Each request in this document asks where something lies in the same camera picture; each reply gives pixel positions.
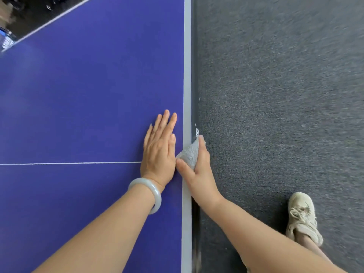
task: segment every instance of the right hand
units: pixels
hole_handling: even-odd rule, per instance
[[[223,199],[216,187],[214,175],[210,166],[210,153],[206,149],[202,135],[198,137],[198,157],[193,171],[182,159],[177,159],[176,168],[185,179],[192,197],[208,214]]]

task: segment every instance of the leg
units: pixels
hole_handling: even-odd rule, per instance
[[[294,232],[295,241],[302,245],[304,248],[307,248],[308,250],[312,251],[316,255],[319,255],[321,258],[324,258],[325,260],[330,261],[330,259],[322,252],[322,250],[313,242],[313,240],[303,233],[300,233],[296,230]]]
[[[304,193],[294,193],[288,202],[288,212],[287,237],[330,261],[319,248],[323,243],[323,239],[317,230],[315,207],[311,197]]]

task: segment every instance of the white bangle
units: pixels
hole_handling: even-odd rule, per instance
[[[157,187],[154,185],[154,183],[146,178],[137,178],[131,181],[129,184],[128,190],[130,190],[131,187],[133,187],[135,184],[143,184],[147,186],[154,195],[155,204],[154,207],[151,209],[149,214],[154,214],[156,211],[159,210],[159,207],[162,203],[161,193],[158,191]]]

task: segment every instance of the table tennis table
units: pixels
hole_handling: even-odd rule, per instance
[[[0,272],[28,273],[139,177],[145,133],[178,114],[196,133],[193,0],[85,0],[0,57]],[[124,272],[191,272],[191,195],[179,174]]]

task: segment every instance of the foot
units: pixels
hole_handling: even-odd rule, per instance
[[[317,230],[315,207],[311,197],[304,193],[294,193],[288,202],[288,214],[287,237],[294,241],[293,231],[296,230],[308,235],[317,246],[322,245],[324,241]]]

